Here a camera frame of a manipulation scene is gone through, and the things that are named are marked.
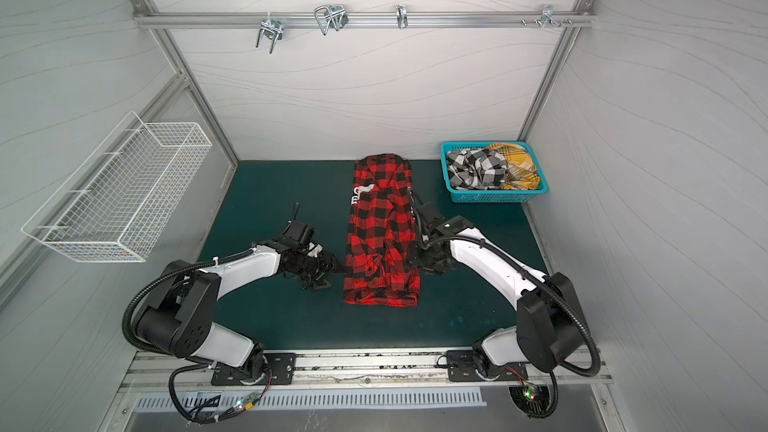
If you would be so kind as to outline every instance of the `buffalo check fabric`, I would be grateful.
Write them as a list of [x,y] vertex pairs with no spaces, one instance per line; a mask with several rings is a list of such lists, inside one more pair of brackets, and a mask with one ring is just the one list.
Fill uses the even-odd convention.
[[421,292],[418,268],[406,263],[416,240],[408,189],[411,167],[394,154],[355,163],[347,234],[344,302],[414,307]]
[[501,188],[507,179],[507,159],[487,148],[452,150],[446,155],[446,166],[455,190]]

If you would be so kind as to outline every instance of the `aluminum rail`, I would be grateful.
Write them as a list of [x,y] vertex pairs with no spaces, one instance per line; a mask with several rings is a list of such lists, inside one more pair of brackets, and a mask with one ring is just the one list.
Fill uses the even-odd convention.
[[[395,12],[349,12],[345,29],[397,29]],[[317,29],[312,13],[272,13],[269,17],[279,21],[286,29]],[[134,17],[140,29],[258,29],[267,13],[257,14],[171,14],[147,13]],[[593,14],[553,12],[552,18],[560,26],[550,28],[590,27]],[[542,12],[408,12],[408,28],[453,29],[489,27],[539,28]]]

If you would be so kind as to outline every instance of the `dark green mat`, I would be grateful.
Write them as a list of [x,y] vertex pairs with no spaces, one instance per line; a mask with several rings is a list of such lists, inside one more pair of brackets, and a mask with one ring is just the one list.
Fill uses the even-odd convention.
[[[523,263],[545,270],[519,204],[455,204],[440,161],[411,161],[413,186],[444,216],[465,216]],[[294,202],[312,225],[314,242],[344,263],[352,195],[351,161],[242,162],[201,258],[224,256],[277,236]],[[422,273],[414,308],[349,305],[342,276],[332,288],[302,290],[295,278],[252,282],[222,298],[216,322],[269,349],[388,348],[470,345],[486,332],[514,325],[514,309],[489,283],[461,265],[442,276]]]

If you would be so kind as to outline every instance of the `teal plastic basket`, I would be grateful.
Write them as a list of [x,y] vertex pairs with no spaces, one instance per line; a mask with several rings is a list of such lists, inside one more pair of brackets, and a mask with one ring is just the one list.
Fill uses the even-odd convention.
[[[451,188],[451,183],[448,181],[446,154],[451,150],[482,149],[483,147],[490,146],[496,142],[519,144],[531,154],[533,164],[535,164],[538,169],[538,175],[542,178],[542,183],[539,185],[538,190],[455,190],[454,188]],[[446,181],[446,188],[448,189],[448,192],[451,193],[451,200],[454,202],[527,202],[533,197],[539,196],[547,191],[547,179],[544,178],[544,172],[538,164],[536,155],[533,154],[531,147],[525,142],[505,142],[503,140],[494,142],[444,142],[440,150],[442,177]]]

